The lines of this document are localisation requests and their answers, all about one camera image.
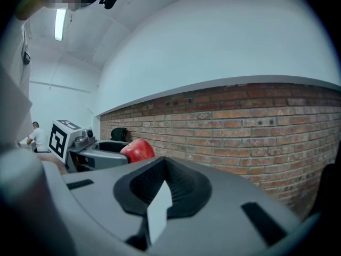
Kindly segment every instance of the brick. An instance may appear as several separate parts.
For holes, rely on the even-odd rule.
[[[250,98],[263,98],[265,97],[264,90],[249,90],[248,95]]]
[[[210,156],[200,156],[200,155],[193,155],[187,154],[187,159],[196,162],[203,162],[208,164],[219,164],[220,159],[219,157],[210,157]]]
[[[165,148],[170,149],[170,150],[176,150],[176,151],[187,151],[187,147],[185,145],[179,145],[179,144],[166,143]]]
[[[283,137],[283,138],[277,138],[277,146],[290,144],[290,138],[289,137]]]
[[[253,99],[253,100],[243,100],[240,102],[241,108],[257,108],[257,107],[272,107],[272,99]]]
[[[293,170],[293,171],[284,172],[283,173],[283,179],[295,177],[295,176],[298,176],[301,174],[303,174],[303,169],[297,169],[297,170]]]
[[[251,129],[214,130],[213,136],[215,138],[245,138],[245,137],[251,137]]]
[[[239,148],[241,146],[241,139],[225,139],[224,146],[229,148]]]
[[[227,121],[223,121],[224,128],[241,128],[241,120],[240,119],[228,119]]]
[[[249,168],[248,174],[262,174],[264,172],[264,167]]]
[[[251,159],[251,166],[266,166],[272,165],[274,161],[273,157],[265,157],[265,158],[253,158]]]
[[[172,151],[172,156],[173,157],[177,157],[177,158],[185,159],[186,158],[186,153],[181,152],[181,151]]]
[[[284,126],[284,127],[274,127],[270,129],[270,135],[273,137],[278,137],[280,135],[289,135],[294,134],[295,128],[291,126]]]
[[[159,148],[165,148],[165,143],[161,141],[155,141],[154,146]]]
[[[171,156],[172,155],[172,151],[171,150],[157,148],[157,147],[154,147],[154,152],[156,154],[159,154],[159,155],[162,155],[162,156]]]
[[[205,103],[205,102],[210,102],[209,95],[203,95],[203,96],[198,96],[194,98],[194,103]]]
[[[294,114],[295,110],[292,107],[269,108],[269,116],[289,116]]]
[[[222,128],[222,121],[196,121],[196,122],[187,122],[188,128],[202,128],[202,129],[214,129],[214,128]]]
[[[164,109],[157,109],[157,110],[150,110],[150,115],[168,115],[172,112],[171,108],[164,108]]]
[[[302,98],[289,98],[288,104],[290,106],[304,106],[307,105],[307,100]]]
[[[244,127],[265,127],[265,126],[275,126],[275,118],[248,118],[243,119]]]
[[[172,122],[173,128],[186,128],[186,122]]]
[[[296,153],[296,154],[288,155],[288,162],[298,161],[304,158],[306,158],[306,152]]]
[[[192,121],[192,120],[194,120],[194,114],[176,114],[165,116],[165,121]]]
[[[141,112],[137,112],[137,113],[132,113],[131,117],[141,117],[142,113]]]
[[[274,194],[276,193],[277,189],[267,189],[267,190],[265,190],[265,191],[266,191],[266,193],[269,194],[269,195],[274,195]]]
[[[289,119],[290,124],[306,124],[310,122],[309,116],[296,116]]]
[[[124,114],[131,114],[132,112],[133,112],[133,110],[129,109],[129,110],[124,111]]]
[[[273,99],[275,106],[288,106],[288,101],[287,99],[284,98],[275,98]]]
[[[306,97],[306,98],[316,98],[316,92],[313,92],[313,91],[301,91],[301,94],[303,97]]]
[[[212,130],[195,130],[194,136],[210,138],[212,137]]]
[[[187,144],[189,145],[197,145],[197,146],[220,146],[219,139],[187,139]]]
[[[186,107],[187,112],[198,112],[198,111],[212,111],[219,110],[217,103],[202,103],[198,105],[189,105]]]
[[[304,115],[304,107],[294,107],[295,115]]]
[[[203,113],[195,113],[194,119],[211,119],[212,118],[212,112],[203,112]]]
[[[160,115],[160,116],[155,116],[155,121],[158,122],[158,121],[164,121],[165,120],[165,115]]]
[[[267,154],[267,149],[266,148],[252,149],[251,150],[251,155],[255,156],[255,157],[266,156],[266,154]]]
[[[214,111],[212,112],[213,118],[243,118],[249,117],[249,110],[227,110],[227,111]]]
[[[267,117],[268,115],[269,113],[265,108],[251,110],[251,117]]]
[[[171,122],[150,122],[150,127],[170,128],[172,127],[172,123]]]
[[[259,185],[260,188],[275,188],[275,187],[282,187],[285,186],[286,180],[279,180],[274,182],[264,182]]]
[[[224,101],[221,104],[221,109],[238,109],[240,108],[240,103],[237,100]]]
[[[305,145],[304,144],[295,145],[295,152],[304,151],[304,150],[305,150]]]
[[[277,156],[274,159],[274,164],[282,164],[287,161],[287,156]]]
[[[213,166],[213,168],[225,171],[225,172],[230,172],[234,174],[246,174],[247,173],[247,168],[243,167],[224,167],[224,166]]]
[[[326,106],[328,101],[325,99],[308,99],[308,105],[310,106]]]
[[[177,113],[185,113],[185,106],[176,106],[172,108],[172,113],[177,114]]]
[[[238,166],[239,165],[239,158],[233,158],[233,157],[223,157],[221,158],[220,163],[222,165],[229,165],[229,166]]]
[[[183,138],[183,137],[173,137],[172,138],[172,142],[185,144],[186,143],[186,138]]]
[[[273,155],[291,154],[291,153],[294,152],[294,146],[293,145],[289,145],[289,146],[269,148],[267,152],[271,156],[273,156]]]
[[[263,181],[267,182],[267,181],[281,180],[282,179],[282,175],[283,175],[282,172],[266,174],[266,175],[263,176]]]
[[[150,111],[142,111],[142,116],[150,116]]]
[[[329,120],[329,115],[317,115],[317,121],[318,122],[325,122]]]
[[[243,147],[266,147],[275,146],[275,138],[266,139],[243,139]]]
[[[294,127],[295,133],[297,133],[297,134],[305,133],[308,131],[307,127],[310,128],[310,126],[307,126],[307,125],[297,125]]]
[[[279,126],[289,125],[290,124],[290,118],[289,117],[278,117],[277,118],[277,124]]]
[[[211,95],[212,101],[247,99],[246,91],[223,92]]]
[[[155,128],[155,134],[166,134],[167,129],[165,128]]]
[[[149,117],[140,117],[139,118],[140,122],[153,122],[154,121],[154,117],[153,116],[149,116]]]
[[[290,136],[290,143],[300,143],[309,140],[308,134],[298,134]]]
[[[144,110],[152,110],[154,109],[154,105],[146,105],[146,106],[142,106],[140,108],[140,110],[144,111]]]
[[[154,128],[140,128],[139,130],[141,133],[154,133]]]
[[[191,137],[193,136],[193,130],[186,129],[167,129],[167,134],[169,135],[181,135],[183,137]]]
[[[318,114],[320,111],[319,111],[319,108],[318,107],[304,107],[304,113],[306,115],[308,114]]]
[[[159,141],[167,141],[167,142],[171,142],[172,141],[172,137],[168,136],[168,135],[151,135],[148,137],[144,137],[146,139],[152,139],[152,140],[159,140]]]
[[[266,97],[290,97],[291,91],[288,89],[267,89],[265,90]]]
[[[183,93],[172,95],[172,100],[178,100],[178,99],[183,99],[183,98],[184,98],[184,94]]]
[[[249,149],[213,149],[213,155],[216,156],[231,156],[231,157],[248,157]]]
[[[269,137],[270,129],[269,128],[254,128],[252,130],[253,137]]]
[[[211,155],[212,154],[212,148],[208,148],[208,147],[194,147],[193,152],[195,154],[200,154],[200,155]]]
[[[173,105],[188,105],[193,102],[192,98],[179,99],[173,102]]]

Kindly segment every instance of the fluorescent light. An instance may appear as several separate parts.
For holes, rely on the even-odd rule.
[[[63,33],[64,33],[64,23],[67,8],[57,9],[57,13],[55,15],[55,28],[54,28],[54,38],[58,41],[63,40]]]

